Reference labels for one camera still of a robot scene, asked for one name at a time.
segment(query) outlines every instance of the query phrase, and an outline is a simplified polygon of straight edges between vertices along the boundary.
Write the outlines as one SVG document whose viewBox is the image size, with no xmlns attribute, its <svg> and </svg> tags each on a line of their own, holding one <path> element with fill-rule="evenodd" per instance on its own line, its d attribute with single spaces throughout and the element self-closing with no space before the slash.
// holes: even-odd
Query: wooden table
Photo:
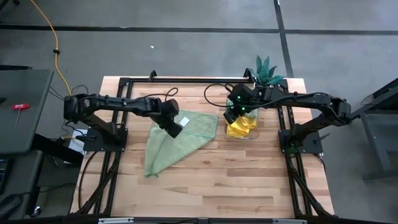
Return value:
<svg viewBox="0 0 398 224">
<path fill-rule="evenodd" d="M 116 96 L 119 78 L 104 77 L 100 94 Z M 289 91 L 306 92 L 301 78 L 290 78 L 288 84 Z M 178 87 L 179 92 L 174 98 L 181 110 L 216 114 L 220 121 L 213 141 L 164 170 L 159 177 L 145 178 L 144 151 L 152 121 L 131 113 L 127 120 L 129 136 L 119 166 L 112 216 L 294 217 L 286 163 L 277 138 L 280 127 L 276 109 L 259 110 L 260 135 L 257 139 L 232 139 L 224 133 L 225 108 L 212 106 L 203 97 L 206 86 L 208 84 L 202 83 L 134 84 L 133 98 L 166 93 L 172 87 Z M 210 101 L 225 104 L 227 91 L 213 86 L 207 95 Z M 293 111 L 297 123 L 312 119 L 309 109 L 293 108 Z M 98 111 L 96 114 L 105 121 L 111 121 L 111 111 Z M 289 122 L 286 120 L 285 123 L 289 128 Z M 87 168 L 82 184 L 83 203 L 98 185 L 103 157 L 104 153 L 97 153 Z M 333 213 L 321 162 L 314 155 L 304 154 L 303 164 L 309 189 L 324 208 Z M 302 192 L 297 192 L 300 208 L 304 211 Z M 76 191 L 71 211 L 77 207 Z"/>
</svg>

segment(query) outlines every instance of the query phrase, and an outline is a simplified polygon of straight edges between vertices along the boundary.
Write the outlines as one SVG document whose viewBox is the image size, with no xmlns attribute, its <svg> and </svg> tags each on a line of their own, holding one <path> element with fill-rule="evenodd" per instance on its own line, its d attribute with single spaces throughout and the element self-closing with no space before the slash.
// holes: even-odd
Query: green cloth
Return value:
<svg viewBox="0 0 398 224">
<path fill-rule="evenodd" d="M 215 138 L 218 116 L 180 111 L 174 121 L 179 124 L 184 117 L 189 122 L 175 139 L 153 123 L 145 150 L 146 177 L 158 174 Z"/>
</svg>

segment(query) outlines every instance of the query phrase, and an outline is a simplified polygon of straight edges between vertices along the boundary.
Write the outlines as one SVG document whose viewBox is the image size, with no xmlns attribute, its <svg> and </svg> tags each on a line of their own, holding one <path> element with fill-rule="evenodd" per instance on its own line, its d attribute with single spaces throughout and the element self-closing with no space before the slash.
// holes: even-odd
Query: yellow object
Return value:
<svg viewBox="0 0 398 224">
<path fill-rule="evenodd" d="M 40 10 L 40 8 L 36 5 L 36 3 L 33 0 L 30 0 L 33 5 L 36 7 L 37 10 L 39 10 L 39 12 L 41 13 L 41 15 L 44 17 L 44 19 L 47 21 L 47 23 L 49 24 L 49 26 L 51 27 L 52 32 L 54 33 L 54 37 L 55 37 L 55 50 L 58 50 L 58 37 L 57 34 L 55 33 L 54 28 L 51 25 L 51 22 L 49 21 L 49 19 L 47 18 L 47 16 L 45 16 L 45 14 Z M 58 68 L 58 53 L 55 53 L 55 69 L 57 70 L 58 74 L 61 76 L 63 82 L 65 83 L 65 85 L 67 86 L 69 95 L 72 96 L 72 92 L 70 91 L 68 82 L 66 81 L 66 79 L 63 77 L 61 71 Z"/>
<path fill-rule="evenodd" d="M 239 116 L 233 124 L 227 123 L 226 133 L 228 136 L 243 138 L 249 134 L 250 129 L 253 129 L 256 126 L 256 118 Z"/>
</svg>

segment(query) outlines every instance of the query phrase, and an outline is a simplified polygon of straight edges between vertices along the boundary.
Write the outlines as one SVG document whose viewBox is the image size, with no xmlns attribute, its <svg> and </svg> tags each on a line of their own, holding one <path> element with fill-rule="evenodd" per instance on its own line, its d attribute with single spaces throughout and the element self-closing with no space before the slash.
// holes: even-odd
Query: concrete floor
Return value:
<svg viewBox="0 0 398 224">
<path fill-rule="evenodd" d="M 286 29 L 398 30 L 395 0 L 280 0 Z M 205 27 L 277 29 L 273 0 L 36 0 L 55 25 Z M 29 1 L 0 12 L 6 24 L 45 25 Z M 270 55 L 276 73 L 285 75 L 279 34 L 189 32 L 57 32 L 59 67 L 71 86 L 100 89 L 105 75 L 240 77 L 255 67 L 256 55 Z M 361 100 L 397 77 L 396 35 L 287 35 L 294 77 L 307 91 L 347 98 L 353 110 Z M 0 64 L 53 67 L 53 35 L 47 31 L 0 30 Z M 67 91 L 58 76 L 52 86 Z M 63 103 L 49 96 L 38 132 L 47 137 L 60 129 Z M 363 183 L 364 174 L 380 169 L 362 124 L 355 121 L 322 142 L 326 176 L 335 213 L 344 218 L 398 222 L 398 181 Z M 67 213 L 72 188 L 44 199 L 43 216 Z"/>
</svg>

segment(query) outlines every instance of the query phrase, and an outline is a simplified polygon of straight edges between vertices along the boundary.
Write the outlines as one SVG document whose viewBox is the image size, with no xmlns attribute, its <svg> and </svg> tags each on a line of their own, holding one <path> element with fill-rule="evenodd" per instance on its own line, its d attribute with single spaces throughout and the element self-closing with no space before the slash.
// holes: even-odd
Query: black robotic arm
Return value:
<svg viewBox="0 0 398 224">
<path fill-rule="evenodd" d="M 107 140 L 119 141 L 120 135 L 116 124 L 107 123 L 94 115 L 93 113 L 98 110 L 127 111 L 137 116 L 149 117 L 173 138 L 177 137 L 182 130 L 181 126 L 174 123 L 174 117 L 179 112 L 175 99 L 162 102 L 159 98 L 153 97 L 140 97 L 131 100 L 108 95 L 79 94 L 65 97 L 63 116 L 67 121 L 74 123 L 81 121 L 87 124 L 99 131 Z"/>
<path fill-rule="evenodd" d="M 350 121 L 351 106 L 345 100 L 332 97 L 326 93 L 286 93 L 278 88 L 262 86 L 255 87 L 252 90 L 244 84 L 237 84 L 233 87 L 228 98 L 233 102 L 233 107 L 228 108 L 224 113 L 224 117 L 229 124 L 234 123 L 238 116 L 257 108 L 296 106 L 320 110 L 322 114 L 317 118 L 304 124 L 293 125 L 283 142 L 286 147 L 300 147 L 309 134 L 329 125 L 343 126 Z"/>
</svg>

